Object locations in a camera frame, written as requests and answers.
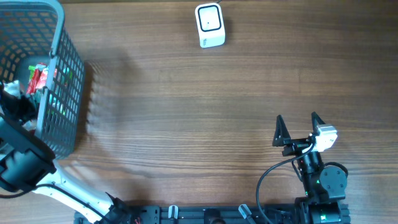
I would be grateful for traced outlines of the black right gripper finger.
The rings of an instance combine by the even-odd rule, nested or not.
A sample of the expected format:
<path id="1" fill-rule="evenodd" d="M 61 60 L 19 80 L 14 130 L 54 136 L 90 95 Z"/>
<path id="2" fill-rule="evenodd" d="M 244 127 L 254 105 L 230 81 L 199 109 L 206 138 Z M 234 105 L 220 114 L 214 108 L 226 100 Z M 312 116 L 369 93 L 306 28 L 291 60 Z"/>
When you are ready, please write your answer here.
<path id="1" fill-rule="evenodd" d="M 284 119 L 281 115 L 277 116 L 275 134 L 272 141 L 274 147 L 282 147 L 289 145 L 292 142 L 290 134 L 285 125 Z"/>
<path id="2" fill-rule="evenodd" d="M 321 119 L 321 117 L 319 117 L 319 115 L 315 111 L 311 113 L 311 119 L 313 134 L 320 134 L 320 128 L 325 125 L 325 122 Z"/>

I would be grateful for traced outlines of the red small juice carton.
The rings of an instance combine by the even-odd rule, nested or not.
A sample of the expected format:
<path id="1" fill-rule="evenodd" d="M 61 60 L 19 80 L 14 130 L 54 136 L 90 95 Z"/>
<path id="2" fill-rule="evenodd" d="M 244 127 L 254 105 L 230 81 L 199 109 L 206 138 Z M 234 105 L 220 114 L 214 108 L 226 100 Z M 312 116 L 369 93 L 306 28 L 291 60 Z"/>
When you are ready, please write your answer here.
<path id="1" fill-rule="evenodd" d="M 43 89 L 46 85 L 49 66 L 44 63 L 29 65 L 29 71 L 30 75 L 26 93 L 31 95 L 36 93 L 37 90 Z"/>

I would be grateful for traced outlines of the green gummy candy bag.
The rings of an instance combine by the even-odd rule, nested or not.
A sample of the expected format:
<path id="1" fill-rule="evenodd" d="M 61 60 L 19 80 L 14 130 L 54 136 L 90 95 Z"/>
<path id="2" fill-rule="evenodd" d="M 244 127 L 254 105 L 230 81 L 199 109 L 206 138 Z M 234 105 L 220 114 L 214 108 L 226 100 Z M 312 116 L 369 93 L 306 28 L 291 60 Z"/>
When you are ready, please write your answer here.
<path id="1" fill-rule="evenodd" d="M 30 75 L 25 96 L 28 98 L 29 103 L 33 108 L 38 110 L 41 98 L 44 96 L 44 91 L 46 89 L 49 66 L 44 63 L 38 63 L 37 65 L 29 65 L 28 69 L 30 71 Z M 68 75 L 68 79 L 61 75 L 59 75 L 59 78 L 65 87 L 67 87 L 68 81 L 72 79 L 73 74 L 69 68 L 64 68 L 63 73 Z M 63 104 L 61 104 L 55 97 L 50 95 L 49 102 L 54 108 L 58 109 L 62 115 L 66 115 L 66 109 Z"/>

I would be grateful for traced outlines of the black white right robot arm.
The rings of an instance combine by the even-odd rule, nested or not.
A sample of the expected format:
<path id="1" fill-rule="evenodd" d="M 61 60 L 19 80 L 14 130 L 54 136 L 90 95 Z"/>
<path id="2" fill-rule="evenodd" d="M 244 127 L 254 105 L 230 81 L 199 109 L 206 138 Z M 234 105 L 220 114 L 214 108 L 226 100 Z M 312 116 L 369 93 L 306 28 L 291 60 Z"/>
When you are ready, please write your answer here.
<path id="1" fill-rule="evenodd" d="M 343 223 L 348 170 L 337 162 L 323 162 L 321 153 L 338 138 L 336 128 L 311 114 L 313 131 L 306 138 L 291 138 L 281 115 L 277 116 L 272 145 L 283 147 L 282 155 L 291 156 L 292 165 L 303 183 L 305 196 L 295 199 L 294 223 Z"/>

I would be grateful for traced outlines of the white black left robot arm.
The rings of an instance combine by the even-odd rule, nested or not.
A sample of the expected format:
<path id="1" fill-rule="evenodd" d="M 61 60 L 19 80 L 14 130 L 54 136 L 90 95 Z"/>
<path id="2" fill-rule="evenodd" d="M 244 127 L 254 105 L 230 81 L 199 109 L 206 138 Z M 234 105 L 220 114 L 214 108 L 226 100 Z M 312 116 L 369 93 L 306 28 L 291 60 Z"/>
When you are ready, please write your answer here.
<path id="1" fill-rule="evenodd" d="M 69 174 L 51 148 L 1 114 L 1 140 L 12 146 L 1 159 L 1 188 L 18 198 L 30 192 L 53 198 L 82 214 L 90 223 L 131 223 L 128 206 Z"/>

